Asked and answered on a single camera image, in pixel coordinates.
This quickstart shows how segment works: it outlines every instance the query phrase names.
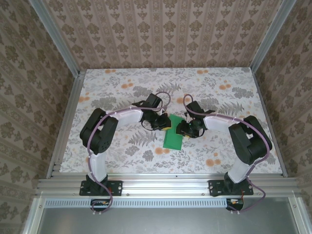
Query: patterned wall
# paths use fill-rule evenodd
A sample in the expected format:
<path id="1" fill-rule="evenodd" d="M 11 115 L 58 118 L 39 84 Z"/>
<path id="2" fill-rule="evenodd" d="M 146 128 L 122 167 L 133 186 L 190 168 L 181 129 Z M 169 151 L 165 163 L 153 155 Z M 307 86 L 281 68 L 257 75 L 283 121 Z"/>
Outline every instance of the patterned wall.
<path id="1" fill-rule="evenodd" d="M 312 212 L 312 1 L 298 0 L 256 77 L 290 176 Z"/>
<path id="2" fill-rule="evenodd" d="M 44 0 L 81 69 L 247 67 L 281 0 Z"/>
<path id="3" fill-rule="evenodd" d="M 28 1 L 0 1 L 0 233 L 19 233 L 46 176 L 73 77 Z"/>

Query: green sponge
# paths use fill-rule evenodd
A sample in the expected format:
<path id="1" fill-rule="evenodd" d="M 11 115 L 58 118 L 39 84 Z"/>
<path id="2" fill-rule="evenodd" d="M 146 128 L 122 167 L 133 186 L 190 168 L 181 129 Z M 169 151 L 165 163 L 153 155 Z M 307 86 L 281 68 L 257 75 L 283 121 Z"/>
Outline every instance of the green sponge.
<path id="1" fill-rule="evenodd" d="M 170 115 L 169 119 L 171 120 L 171 129 L 166 131 L 163 147 L 167 149 L 181 150 L 183 136 L 176 134 L 176 127 L 183 120 L 183 118 Z"/>

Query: floral tablecloth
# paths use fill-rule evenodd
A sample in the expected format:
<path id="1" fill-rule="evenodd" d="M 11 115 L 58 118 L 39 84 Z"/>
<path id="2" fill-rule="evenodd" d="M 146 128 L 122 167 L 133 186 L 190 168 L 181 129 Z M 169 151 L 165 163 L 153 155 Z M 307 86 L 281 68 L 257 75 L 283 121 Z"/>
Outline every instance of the floral tablecloth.
<path id="1" fill-rule="evenodd" d="M 185 117 L 184 94 L 192 94 L 204 110 L 233 117 L 256 116 L 271 134 L 250 68 L 150 68 L 87 70 L 61 172 L 86 172 L 87 151 L 79 133 L 95 108 L 117 110 L 167 91 L 169 114 Z M 168 98 L 162 95 L 166 103 Z M 129 124 L 115 132 L 107 150 L 111 173 L 225 173 L 235 158 L 230 136 L 207 130 L 197 139 L 183 138 L 182 150 L 164 149 L 164 131 L 147 131 Z M 275 148 L 254 173 L 281 173 Z"/>

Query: metal strip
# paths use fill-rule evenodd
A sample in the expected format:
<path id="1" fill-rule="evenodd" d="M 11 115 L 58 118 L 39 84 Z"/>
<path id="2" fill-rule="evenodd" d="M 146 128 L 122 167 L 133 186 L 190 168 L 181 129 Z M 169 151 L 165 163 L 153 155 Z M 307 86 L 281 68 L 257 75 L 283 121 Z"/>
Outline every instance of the metal strip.
<path id="1" fill-rule="evenodd" d="M 30 0 L 31 5 L 38 14 L 41 22 L 43 23 L 45 29 L 52 38 L 54 44 L 58 48 L 58 51 L 64 58 L 68 68 L 72 72 L 75 78 L 78 77 L 80 70 L 79 65 L 76 63 L 74 57 L 72 56 L 71 50 L 67 47 L 61 33 L 59 32 L 57 26 L 55 25 L 49 11 L 45 8 L 42 0 Z"/>
<path id="2" fill-rule="evenodd" d="M 52 154 L 50 166 L 46 176 L 47 178 L 51 177 L 55 163 L 63 159 L 85 75 L 86 71 L 83 70 L 80 72 L 79 77 L 74 80 L 73 88 L 64 113 L 63 122 Z"/>
<path id="3" fill-rule="evenodd" d="M 273 143 L 274 143 L 274 146 L 275 146 L 275 150 L 276 150 L 277 158 L 278 158 L 278 161 L 279 161 L 279 165 L 281 166 L 281 170 L 282 170 L 283 176 L 284 177 L 288 177 L 288 174 L 287 174 L 287 171 L 286 171 L 286 167 L 285 167 L 285 164 L 284 164 L 284 160 L 283 160 L 282 154 L 281 154 L 281 152 L 279 150 L 279 147 L 278 147 L 278 144 L 277 144 L 277 140 L 276 140 L 276 137 L 275 137 L 275 134 L 274 134 L 274 130 L 273 130 L 270 118 L 269 118 L 269 114 L 268 114 L 267 108 L 266 108 L 264 100 L 263 100 L 263 96 L 262 96 L 261 91 L 260 91 L 260 87 L 259 87 L 258 81 L 257 81 L 253 71 L 252 71 L 252 73 L 253 73 L 254 83 L 255 83 L 255 85 L 257 87 L 257 91 L 258 91 L 258 94 L 259 94 L 259 97 L 260 97 L 260 101 L 261 101 L 261 104 L 262 104 L 263 112 L 264 112 L 265 118 L 267 119 L 268 127 L 269 127 L 269 130 L 270 130 L 270 133 L 271 133 L 271 136 L 272 136 L 272 140 L 273 140 Z"/>
<path id="4" fill-rule="evenodd" d="M 45 208 L 90 208 L 91 198 L 63 199 L 48 198 Z M 112 208 L 225 208 L 225 198 L 120 198 L 113 200 Z"/>
<path id="5" fill-rule="evenodd" d="M 198 175 L 115 175 L 109 180 L 122 180 L 122 196 L 131 198 L 198 198 L 211 197 L 208 180 L 223 179 L 222 174 Z M 36 196 L 48 198 L 81 198 L 79 196 L 81 181 L 85 175 L 52 177 L 39 180 Z M 281 175 L 251 175 L 250 180 L 264 189 L 267 197 L 290 197 L 293 193 L 300 195 L 295 178 L 284 178 Z M 254 188 L 254 197 L 261 197 L 261 191 Z"/>
<path id="6" fill-rule="evenodd" d="M 45 198 L 34 198 L 25 223 L 23 234 L 37 234 L 44 204 Z"/>
<path id="7" fill-rule="evenodd" d="M 289 203 L 300 234 L 311 234 L 312 225 L 301 197 L 289 197 Z"/>
<path id="8" fill-rule="evenodd" d="M 258 70 L 262 60 L 264 59 L 265 55 L 269 51 L 270 46 L 274 42 L 279 30 L 284 24 L 295 2 L 296 0 L 287 0 L 287 1 L 282 2 L 266 35 L 263 38 L 261 45 L 259 46 L 259 49 L 256 55 L 253 58 L 253 61 L 250 65 L 252 72 L 256 73 L 256 71 Z"/>

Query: purple cable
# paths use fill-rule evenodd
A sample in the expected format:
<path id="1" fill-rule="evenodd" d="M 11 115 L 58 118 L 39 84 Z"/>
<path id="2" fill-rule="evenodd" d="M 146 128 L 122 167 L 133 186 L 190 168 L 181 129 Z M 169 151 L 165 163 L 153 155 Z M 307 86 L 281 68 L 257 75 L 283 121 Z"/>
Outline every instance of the purple cable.
<path id="1" fill-rule="evenodd" d="M 185 104 L 185 98 L 186 98 L 187 96 L 189 96 L 189 97 L 191 98 L 192 101 L 194 100 L 193 97 L 192 97 L 192 95 L 190 95 L 190 94 L 186 94 L 186 95 L 184 96 L 184 98 L 183 98 L 183 105 L 184 105 L 184 107 L 185 107 L 185 109 L 186 109 L 187 111 L 189 111 L 189 112 L 191 112 L 191 113 L 193 113 L 193 114 L 196 114 L 196 115 L 200 115 L 200 116 L 218 116 L 218 117 L 221 117 L 221 118 L 231 119 L 231 120 L 235 120 L 235 121 L 241 122 L 241 123 L 245 124 L 246 126 L 250 127 L 252 130 L 254 130 L 254 131 L 259 135 L 259 137 L 263 140 L 263 143 L 265 144 L 266 149 L 267 149 L 267 154 L 266 154 L 261 160 L 255 162 L 255 163 L 253 164 L 253 166 L 249 169 L 249 171 L 248 171 L 247 174 L 246 174 L 246 179 L 247 179 L 247 181 L 248 181 L 252 186 L 254 186 L 254 187 L 257 188 L 258 190 L 260 190 L 260 191 L 263 193 L 263 196 L 262 196 L 254 205 L 252 205 L 252 206 L 250 206 L 250 207 L 248 207 L 248 208 L 246 208 L 246 209 L 244 209 L 244 210 L 238 211 L 238 210 L 234 209 L 233 207 L 230 207 L 230 208 L 233 208 L 234 211 L 237 212 L 237 213 L 238 213 L 238 212 L 245 212 L 245 211 L 250 210 L 251 208 L 253 208 L 254 206 L 256 206 L 259 202 L 261 202 L 261 201 L 265 198 L 265 196 L 266 196 L 266 193 L 265 193 L 262 189 L 260 189 L 259 187 L 255 186 L 253 183 L 251 183 L 251 181 L 248 179 L 248 176 L 249 176 L 249 174 L 252 172 L 252 170 L 254 169 L 254 167 L 256 166 L 256 164 L 258 164 L 258 163 L 260 163 L 260 162 L 263 162 L 264 160 L 266 160 L 266 159 L 269 157 L 269 155 L 270 155 L 270 147 L 269 147 L 269 144 L 267 143 L 267 140 L 265 139 L 265 137 L 264 137 L 255 127 L 253 127 L 253 126 L 250 125 L 249 123 L 243 121 L 242 119 L 235 118 L 235 117 L 233 118 L 233 117 L 230 117 L 230 116 L 224 116 L 224 115 L 220 115 L 220 114 L 202 114 L 202 113 L 197 113 L 197 112 L 194 112 L 194 111 L 190 110 L 190 109 L 186 106 L 186 104 Z"/>
<path id="2" fill-rule="evenodd" d="M 96 130 L 98 129 L 98 127 L 102 124 L 102 122 L 103 122 L 108 116 L 113 115 L 113 114 L 117 114 L 117 113 L 120 113 L 120 112 L 123 112 L 123 111 L 128 111 L 128 110 L 161 110 L 161 109 L 166 110 L 167 107 L 168 107 L 168 105 L 169 105 L 170 102 L 171 102 L 171 96 L 170 96 L 170 94 L 169 94 L 168 92 L 165 92 L 165 91 L 158 92 L 158 93 L 156 94 L 156 96 L 157 96 L 158 94 L 167 94 L 168 97 L 169 97 L 168 103 L 167 103 L 166 105 L 164 105 L 163 107 L 156 107 L 156 108 L 149 108 L 149 107 L 128 107 L 128 108 L 125 108 L 125 109 L 121 109 L 121 110 L 117 110 L 117 111 L 112 111 L 112 112 L 106 114 L 106 115 L 97 123 L 97 125 L 96 125 L 95 128 L 93 129 L 93 131 L 92 131 L 92 133 L 91 133 L 91 135 L 90 135 L 90 137 L 89 137 L 88 144 L 87 144 L 87 151 L 88 151 L 88 154 L 89 154 L 89 157 L 88 157 L 88 167 L 89 167 L 89 171 L 90 171 L 90 174 L 91 174 L 91 176 L 92 176 L 92 179 L 93 179 L 98 185 L 100 185 L 101 187 L 103 187 L 103 188 L 105 189 L 105 191 L 109 194 L 109 197 L 110 197 L 110 202 L 109 202 L 108 206 L 106 207 L 106 209 L 105 209 L 103 212 L 96 212 L 96 211 L 94 210 L 94 205 L 95 205 L 97 202 L 94 202 L 94 203 L 92 204 L 91 210 L 93 211 L 94 214 L 95 214 L 95 213 L 101 214 L 101 213 L 104 213 L 104 212 L 108 211 L 109 208 L 110 208 L 110 207 L 112 206 L 112 204 L 113 204 L 113 195 L 112 195 L 112 193 L 107 189 L 106 186 L 104 186 L 103 184 L 101 184 L 101 183 L 96 179 L 96 177 L 93 175 L 92 168 L 91 168 L 90 158 L 91 158 L 92 152 L 90 151 L 90 145 L 91 145 L 91 140 L 92 140 L 92 138 L 93 138 L 93 136 L 94 136 Z"/>

